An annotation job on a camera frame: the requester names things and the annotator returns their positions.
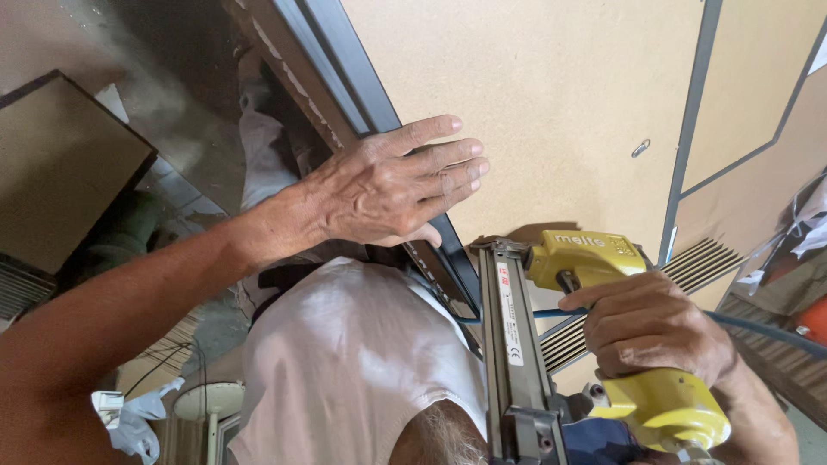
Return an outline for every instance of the concrete floor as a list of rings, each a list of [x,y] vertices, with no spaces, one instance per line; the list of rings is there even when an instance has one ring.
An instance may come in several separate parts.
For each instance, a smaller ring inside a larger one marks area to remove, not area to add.
[[[244,155],[236,43],[219,1],[59,4],[122,67],[115,84],[130,126],[195,189],[227,213],[238,213]]]
[[[245,172],[237,125],[239,36],[219,1],[58,3],[121,68],[113,81],[130,126],[169,162],[157,164],[142,183],[165,203],[164,239],[186,238],[238,213]],[[199,310],[195,337],[208,362],[246,338],[248,321],[232,290]],[[194,356],[182,374],[198,363]]]

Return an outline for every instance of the forearm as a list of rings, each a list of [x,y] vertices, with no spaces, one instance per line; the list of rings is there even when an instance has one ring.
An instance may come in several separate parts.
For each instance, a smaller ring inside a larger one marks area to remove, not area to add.
[[[91,389],[220,289],[318,243],[320,232],[307,220],[306,203],[300,189],[283,191],[249,213],[43,305],[0,338],[4,387]]]
[[[735,368],[713,389],[732,424],[729,440],[713,449],[727,465],[798,463],[796,432],[758,375],[738,358]]]

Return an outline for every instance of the yellow nail gun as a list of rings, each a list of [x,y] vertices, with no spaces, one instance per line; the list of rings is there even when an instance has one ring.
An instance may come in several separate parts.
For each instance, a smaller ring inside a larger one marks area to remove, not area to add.
[[[676,453],[681,463],[720,463],[729,421],[703,381],[657,368],[589,384],[581,394],[554,391],[534,327],[526,280],[571,293],[651,269],[639,247],[617,234],[543,231],[539,246],[498,238],[480,250],[488,443],[492,463],[567,465],[564,424],[620,419],[640,444]]]

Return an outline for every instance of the gray trim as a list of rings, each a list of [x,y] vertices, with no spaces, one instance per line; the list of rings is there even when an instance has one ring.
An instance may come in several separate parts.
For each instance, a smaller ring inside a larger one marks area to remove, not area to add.
[[[339,0],[271,1],[359,138],[402,126]],[[430,249],[479,317],[480,281],[451,221],[441,214],[430,223],[442,236]]]
[[[704,187],[705,185],[711,183],[714,180],[717,180],[719,177],[729,173],[731,170],[734,170],[735,168],[738,168],[744,162],[749,161],[749,159],[751,159],[754,156],[758,155],[759,153],[765,151],[766,149],[774,146],[775,143],[776,143],[776,139],[773,138],[771,141],[767,142],[766,144],[760,146],[759,148],[749,152],[747,155],[742,156],[741,158],[737,159],[736,161],[730,163],[725,168],[722,168],[721,170],[719,170],[717,173],[713,174],[712,176],[706,178],[705,180],[702,180],[700,183],[698,183],[696,185],[693,185],[692,187],[690,187],[689,189],[687,189],[686,191],[684,191],[681,194],[680,200],[683,200],[686,197],[688,197],[689,195],[694,194],[698,189]]]
[[[700,99],[704,93],[706,72],[710,67],[712,45],[715,43],[715,32],[718,30],[718,19],[721,13],[722,2],[723,0],[706,0],[703,16],[700,19],[698,45],[695,48],[695,62],[692,65],[692,76],[689,80],[689,91],[686,95],[686,109],[683,113],[681,135],[678,139],[675,169],[672,172],[672,186],[669,189],[667,216],[666,219],[664,219],[663,233],[661,235],[661,250],[657,258],[657,264],[659,266],[666,264],[666,259],[669,255],[669,239],[672,237],[672,228],[675,226],[677,203],[681,199],[683,176],[686,173],[686,163],[689,160],[692,137],[695,135],[695,124],[698,121]]]
[[[345,82],[339,77],[339,73],[333,62],[328,57],[329,47],[325,49],[323,43],[316,36],[318,24],[315,23],[311,15],[305,16],[305,12],[308,9],[304,5],[304,2],[300,0],[272,0],[272,2],[279,14],[284,18],[284,22],[287,23],[290,31],[296,37],[296,41],[301,44],[304,49],[304,54],[308,57],[308,60],[310,60],[324,81],[330,94],[342,110],[342,113],[344,113],[348,119],[353,132],[359,137],[368,134],[370,128],[368,128],[367,122],[364,117],[362,117],[359,108],[356,106],[356,102],[349,94]],[[338,0],[330,3],[336,3],[341,8]]]
[[[681,194],[681,199],[684,199],[688,195],[695,193],[698,189],[704,187],[705,185],[711,183],[714,180],[717,180],[719,177],[729,173],[731,170],[734,170],[735,168],[742,165],[745,161],[748,161],[749,159],[765,151],[771,146],[774,146],[776,142],[778,142],[778,139],[781,137],[781,133],[784,130],[784,126],[786,125],[786,120],[790,117],[792,108],[796,104],[798,94],[801,92],[801,88],[804,86],[804,81],[807,79],[807,75],[809,75],[810,73],[810,67],[813,65],[813,60],[815,60],[816,54],[818,54],[819,48],[821,47],[821,42],[823,42],[825,39],[825,34],[827,34],[827,17],[825,18],[825,22],[821,25],[819,35],[815,38],[813,48],[812,50],[810,50],[810,55],[807,57],[807,61],[804,63],[804,69],[801,70],[801,74],[798,76],[798,80],[796,81],[796,87],[792,90],[790,101],[787,102],[786,107],[784,108],[784,113],[781,116],[781,121],[778,123],[778,128],[776,128],[775,134],[773,134],[772,139],[766,144],[760,146],[759,148],[749,152],[747,155],[742,156],[737,161],[734,161],[733,163],[727,165],[725,168],[722,168],[712,176],[706,178],[705,180],[702,180],[700,183],[693,185],[692,187],[687,189],[683,194]]]

